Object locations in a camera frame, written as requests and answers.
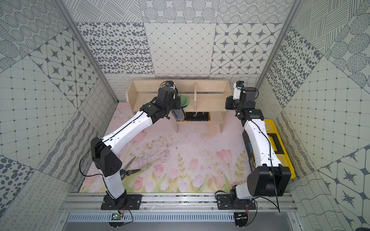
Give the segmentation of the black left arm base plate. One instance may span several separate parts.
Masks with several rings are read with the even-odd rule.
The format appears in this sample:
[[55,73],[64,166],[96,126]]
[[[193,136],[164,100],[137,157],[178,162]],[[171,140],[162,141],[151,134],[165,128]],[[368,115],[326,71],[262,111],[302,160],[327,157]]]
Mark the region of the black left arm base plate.
[[118,199],[114,199],[106,193],[101,205],[101,210],[139,210],[142,197],[141,194],[124,193]]

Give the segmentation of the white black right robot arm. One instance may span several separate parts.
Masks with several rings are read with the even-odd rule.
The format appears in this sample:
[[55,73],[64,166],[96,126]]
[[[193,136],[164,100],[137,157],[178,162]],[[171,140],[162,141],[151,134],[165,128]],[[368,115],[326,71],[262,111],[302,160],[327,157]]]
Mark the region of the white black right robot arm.
[[261,110],[255,108],[256,89],[234,86],[227,97],[225,108],[234,110],[244,128],[242,133],[251,172],[247,181],[230,190],[231,202],[241,203],[260,196],[283,196],[292,176],[273,149]]

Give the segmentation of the green grey cleaning cloth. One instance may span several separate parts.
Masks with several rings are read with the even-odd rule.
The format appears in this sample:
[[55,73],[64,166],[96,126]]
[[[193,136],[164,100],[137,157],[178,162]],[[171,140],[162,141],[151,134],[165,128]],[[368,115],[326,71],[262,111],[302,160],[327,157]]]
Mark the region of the green grey cleaning cloth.
[[172,109],[172,115],[176,121],[183,121],[185,119],[183,108],[187,107],[188,104],[188,97],[178,93],[174,99],[174,108]]

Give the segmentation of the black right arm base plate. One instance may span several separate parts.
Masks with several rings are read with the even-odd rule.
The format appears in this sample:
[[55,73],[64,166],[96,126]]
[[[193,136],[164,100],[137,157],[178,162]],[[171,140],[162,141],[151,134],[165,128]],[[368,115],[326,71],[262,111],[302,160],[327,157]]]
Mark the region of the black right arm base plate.
[[215,195],[219,210],[256,210],[257,206],[251,199],[238,199],[227,193],[217,193]]

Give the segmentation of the light wooden bookshelf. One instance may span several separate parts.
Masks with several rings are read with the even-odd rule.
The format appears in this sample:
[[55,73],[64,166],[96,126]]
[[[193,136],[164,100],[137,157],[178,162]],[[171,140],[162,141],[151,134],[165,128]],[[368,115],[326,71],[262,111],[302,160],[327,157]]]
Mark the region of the light wooden bookshelf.
[[[158,95],[164,80],[133,80],[126,91],[126,100],[135,114],[140,107]],[[209,112],[209,121],[199,124],[219,125],[223,131],[227,113],[226,98],[231,95],[230,85],[225,80],[174,80],[179,93],[188,97],[185,112]]]

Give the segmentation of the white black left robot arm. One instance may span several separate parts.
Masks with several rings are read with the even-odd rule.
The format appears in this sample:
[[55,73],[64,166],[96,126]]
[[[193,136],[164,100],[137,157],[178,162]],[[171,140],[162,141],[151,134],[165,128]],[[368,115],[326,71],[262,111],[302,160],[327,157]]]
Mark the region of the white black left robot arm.
[[158,95],[141,106],[139,111],[124,125],[103,138],[95,137],[91,140],[89,151],[92,161],[103,177],[107,196],[119,207],[125,206],[127,192],[121,182],[122,162],[117,157],[118,153],[141,131],[162,118],[169,119],[169,113],[172,113],[178,121],[185,118],[181,98],[173,81],[163,82]]

